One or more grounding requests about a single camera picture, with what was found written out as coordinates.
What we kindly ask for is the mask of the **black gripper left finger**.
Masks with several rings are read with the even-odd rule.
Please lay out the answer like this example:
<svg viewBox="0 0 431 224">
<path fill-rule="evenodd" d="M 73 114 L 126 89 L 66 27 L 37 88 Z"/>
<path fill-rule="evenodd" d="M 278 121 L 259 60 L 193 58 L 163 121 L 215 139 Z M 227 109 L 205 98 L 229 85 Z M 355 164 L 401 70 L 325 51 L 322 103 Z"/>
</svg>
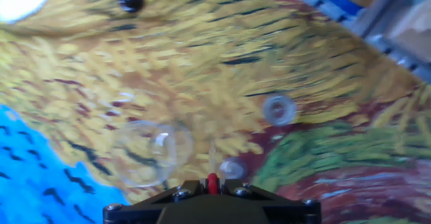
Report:
<svg viewBox="0 0 431 224">
<path fill-rule="evenodd" d="M 207 193 L 207 180 L 187 180 L 181 186 L 168 189 L 160 194 L 132 205 L 112 203 L 103 208 L 103 224 L 156 223 L 162 211 L 170 204 Z"/>
</svg>

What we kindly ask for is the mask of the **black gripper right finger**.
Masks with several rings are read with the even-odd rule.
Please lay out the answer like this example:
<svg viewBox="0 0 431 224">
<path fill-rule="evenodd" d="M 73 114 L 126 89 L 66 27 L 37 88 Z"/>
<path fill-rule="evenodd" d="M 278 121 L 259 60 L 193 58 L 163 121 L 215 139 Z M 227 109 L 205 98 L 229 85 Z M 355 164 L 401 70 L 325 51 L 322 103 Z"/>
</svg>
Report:
<svg viewBox="0 0 431 224">
<path fill-rule="evenodd" d="M 222 212 L 241 223 L 320 224 L 321 203 L 290 200 L 240 180 L 222 180 L 220 195 L 227 198 Z"/>
</svg>

